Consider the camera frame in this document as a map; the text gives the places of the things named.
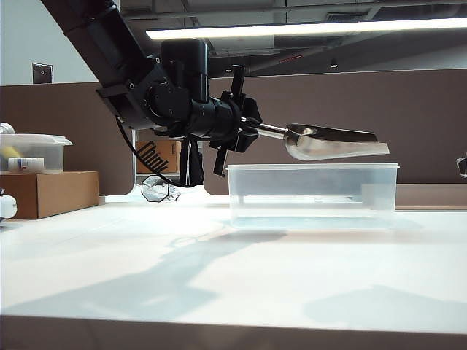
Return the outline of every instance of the scoop handle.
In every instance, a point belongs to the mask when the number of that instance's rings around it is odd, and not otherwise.
[[[258,131],[260,135],[273,137],[275,139],[284,139],[285,134],[287,133],[286,128],[280,128],[279,126],[267,125],[267,124],[257,124],[253,122],[248,122],[246,118],[242,118],[242,122],[248,128],[253,128]]]

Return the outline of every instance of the ceiling light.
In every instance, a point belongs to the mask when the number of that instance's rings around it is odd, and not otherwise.
[[[361,31],[400,31],[416,29],[467,28],[467,18],[432,20],[388,20],[351,23],[301,23],[265,26],[215,28],[157,29],[146,31],[151,39],[234,38],[239,36],[271,36],[296,34],[341,34]]]

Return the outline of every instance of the ceiling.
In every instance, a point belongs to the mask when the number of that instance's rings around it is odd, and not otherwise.
[[[151,28],[467,17],[467,0],[120,0],[120,11],[151,55],[160,45],[146,35]],[[209,75],[229,75],[226,69],[232,64],[245,65],[250,75],[354,71],[467,45],[466,34],[451,29],[209,39]],[[331,68],[331,60],[338,61],[338,67]]]

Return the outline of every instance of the clear plastic container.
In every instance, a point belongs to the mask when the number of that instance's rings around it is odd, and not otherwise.
[[[232,224],[385,228],[394,212],[397,169],[396,163],[228,166]]]
[[[61,173],[63,147],[71,144],[64,136],[34,133],[0,134],[0,174]]]

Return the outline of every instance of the wall plate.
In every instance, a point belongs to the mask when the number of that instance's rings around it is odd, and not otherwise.
[[[53,82],[53,67],[51,64],[32,63],[33,84],[46,84]]]

